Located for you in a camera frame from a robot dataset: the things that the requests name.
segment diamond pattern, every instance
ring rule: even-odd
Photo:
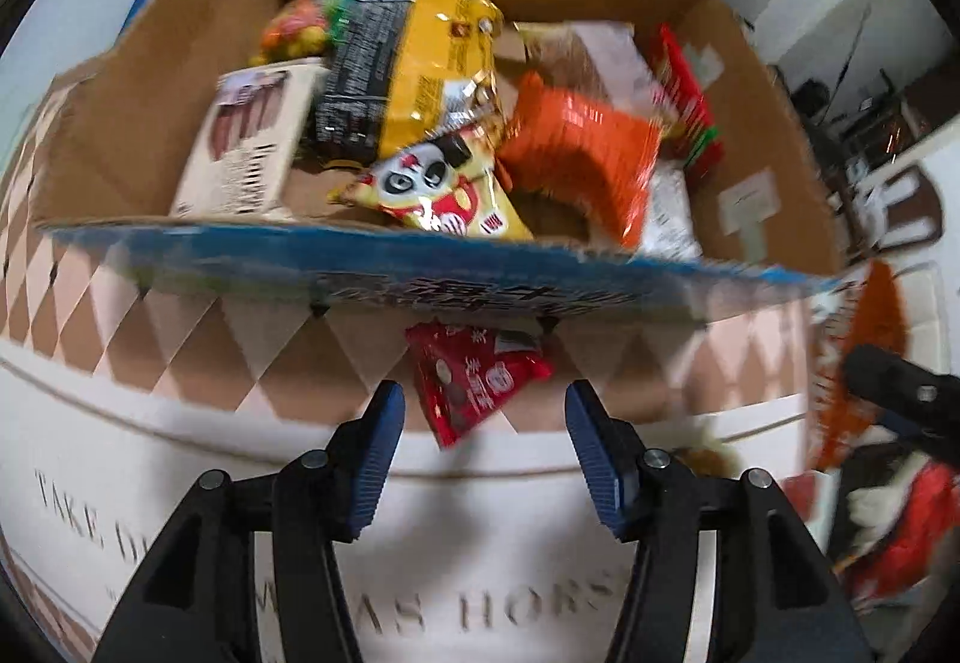
[[[46,157],[44,131],[66,94],[58,89],[42,104],[42,119],[5,179],[4,337],[122,385],[241,416],[337,424],[361,412],[376,385],[391,378],[407,394],[407,430],[427,430],[403,332],[429,314],[360,305],[312,314],[304,303],[139,292],[103,254],[52,243],[33,230],[31,183]],[[467,321],[539,332],[529,318],[479,313]],[[796,303],[707,326],[622,316],[565,320],[544,337],[554,378],[520,390],[484,427],[560,430],[563,392],[579,378],[594,384],[614,415],[637,422],[802,391],[803,324]]]

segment metal screw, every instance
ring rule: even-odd
[[[666,468],[670,464],[670,455],[662,449],[648,449],[643,453],[643,461],[651,468]]]
[[[774,478],[762,468],[751,468],[750,473],[747,474],[747,481],[761,490],[765,490],[771,484],[774,484]]]
[[[224,474],[223,471],[205,471],[203,474],[200,474],[200,487],[205,490],[215,490],[221,484],[224,483],[224,479],[227,479],[227,474]]]
[[[326,452],[323,449],[312,449],[301,457],[304,468],[323,468],[326,465]]]

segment cardboard box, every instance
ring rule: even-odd
[[[109,248],[109,260],[152,286],[461,310],[559,315],[625,305],[720,318],[822,289],[840,268],[806,138],[719,0],[493,0],[507,20],[627,20],[641,47],[670,22],[694,60],[704,56],[727,149],[691,196],[709,260],[590,250],[577,239],[579,217],[544,199],[517,201],[547,238],[523,244],[402,231],[339,212],[299,225],[167,217],[217,76],[246,64],[286,1],[151,0],[71,95],[37,225],[60,241]],[[309,193],[303,177],[295,186]]]

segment panda face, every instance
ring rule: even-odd
[[[422,199],[433,201],[450,191],[455,170],[432,143],[419,143],[374,168],[380,202],[390,208],[416,205]]]

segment orange snack package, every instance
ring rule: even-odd
[[[582,209],[634,250],[660,141],[658,123],[575,91],[549,89],[528,72],[497,157],[516,188]]]

